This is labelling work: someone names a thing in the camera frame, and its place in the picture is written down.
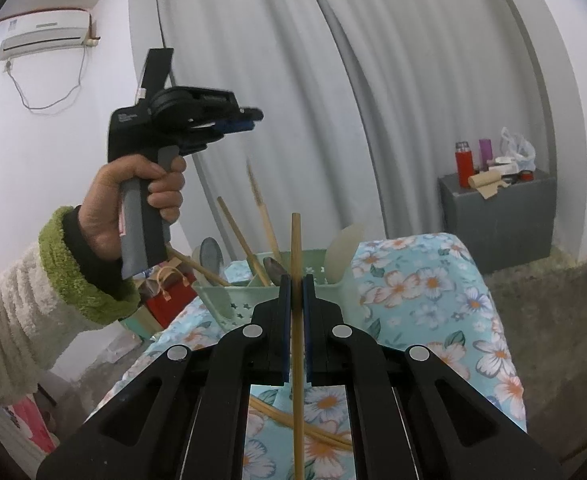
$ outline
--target power cord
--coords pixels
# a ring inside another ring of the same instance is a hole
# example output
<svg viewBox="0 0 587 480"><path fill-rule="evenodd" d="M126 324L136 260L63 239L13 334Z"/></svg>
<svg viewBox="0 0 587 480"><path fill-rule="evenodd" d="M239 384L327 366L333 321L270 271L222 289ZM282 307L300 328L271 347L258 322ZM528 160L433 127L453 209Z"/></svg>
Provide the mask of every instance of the power cord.
<svg viewBox="0 0 587 480"><path fill-rule="evenodd" d="M69 90L67 92L67 94L65 95L65 97L62 97L60 99L58 99L58 101L54 101L53 103L47 105L47 106L29 106L29 101L27 100L27 98L25 97L25 94L22 91L22 88L20 88L20 85L18 84L18 82L16 81L16 78L13 76L13 74L11 73L11 59L7 60L7 63L5 63L5 70L7 71L7 75L9 75L9 77L11 78L11 80L14 83L14 86L16 87L16 90L18 91L18 95L20 96L20 101L22 102L22 105L29 111L35 111L35 110L47 110L48 108L51 108L53 106L56 106L58 103L62 103L65 99L67 99L72 92L74 92L75 89L80 88L80 79L82 77L82 69L85 65L85 56L87 54L87 46L83 45L82 46L82 60L80 61L80 70L78 70L78 82L74 85L74 87Z"/></svg>

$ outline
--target table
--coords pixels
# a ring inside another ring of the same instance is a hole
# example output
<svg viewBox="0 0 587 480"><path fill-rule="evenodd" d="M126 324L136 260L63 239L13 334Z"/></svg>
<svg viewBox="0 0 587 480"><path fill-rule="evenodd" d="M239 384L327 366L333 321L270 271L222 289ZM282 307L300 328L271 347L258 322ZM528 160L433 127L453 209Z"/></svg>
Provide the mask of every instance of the table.
<svg viewBox="0 0 587 480"><path fill-rule="evenodd" d="M488 200L462 188L458 175L438 179L445 230L467 245L483 274L546 258L556 216L556 179L536 170L534 180L502 188Z"/></svg>
<svg viewBox="0 0 587 480"><path fill-rule="evenodd" d="M363 242L352 261L368 332L381 344L405 349L428 346L523 430L523 387L511 360L491 294L462 242L445 233ZM234 262L228 281L249 277L246 262ZM222 331L202 301L192 301L157 342L116 383L97 410L157 356L175 344L199 349ZM251 394L291 412L291 387L252 386ZM342 386L305 388L305 420L349 437ZM355 478L351 453L305 438L305 463L314 478ZM252 408L248 415L243 480L288 478L292 430Z"/></svg>

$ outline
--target silver screw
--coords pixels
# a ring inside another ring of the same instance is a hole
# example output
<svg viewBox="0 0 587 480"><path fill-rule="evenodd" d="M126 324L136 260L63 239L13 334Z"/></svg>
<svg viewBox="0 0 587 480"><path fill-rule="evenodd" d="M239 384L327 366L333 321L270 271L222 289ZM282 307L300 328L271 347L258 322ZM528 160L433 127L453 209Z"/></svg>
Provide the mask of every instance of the silver screw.
<svg viewBox="0 0 587 480"><path fill-rule="evenodd" d="M186 347L182 345L174 345L168 350L167 357L172 361L182 361L185 357L187 357L188 353L189 350L187 350Z"/></svg>
<svg viewBox="0 0 587 480"><path fill-rule="evenodd" d="M242 329L242 335L245 337L258 337L260 334L262 334L260 325L247 325Z"/></svg>
<svg viewBox="0 0 587 480"><path fill-rule="evenodd" d="M353 331L351 330L351 327L348 327L347 325L336 325L332 330L331 333L333 333L334 336L336 337L349 337L350 335L352 335Z"/></svg>
<svg viewBox="0 0 587 480"><path fill-rule="evenodd" d="M424 346L413 346L409 350L409 357L414 361L426 361L429 359L429 350Z"/></svg>

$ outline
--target black cuff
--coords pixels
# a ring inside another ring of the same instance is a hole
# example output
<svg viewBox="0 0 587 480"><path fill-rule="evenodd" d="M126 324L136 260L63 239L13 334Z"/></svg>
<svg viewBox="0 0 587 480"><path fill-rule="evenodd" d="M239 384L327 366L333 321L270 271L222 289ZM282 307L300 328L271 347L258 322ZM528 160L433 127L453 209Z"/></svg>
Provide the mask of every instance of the black cuff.
<svg viewBox="0 0 587 480"><path fill-rule="evenodd" d="M80 206L77 206L62 218L64 243L78 263L85 280L116 298L123 283L121 277L123 261L119 259L115 262L105 262L94 254L80 232L79 209Z"/></svg>

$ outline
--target plastic bag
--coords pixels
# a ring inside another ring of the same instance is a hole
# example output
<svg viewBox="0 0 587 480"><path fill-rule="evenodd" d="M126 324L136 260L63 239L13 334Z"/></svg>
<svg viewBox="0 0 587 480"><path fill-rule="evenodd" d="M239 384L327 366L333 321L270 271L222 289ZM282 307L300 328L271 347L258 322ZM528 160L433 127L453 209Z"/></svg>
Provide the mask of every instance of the plastic bag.
<svg viewBox="0 0 587 480"><path fill-rule="evenodd" d="M535 148L521 134L510 134L506 128L500 133L500 151L511 156L518 165L518 171L535 170Z"/></svg>

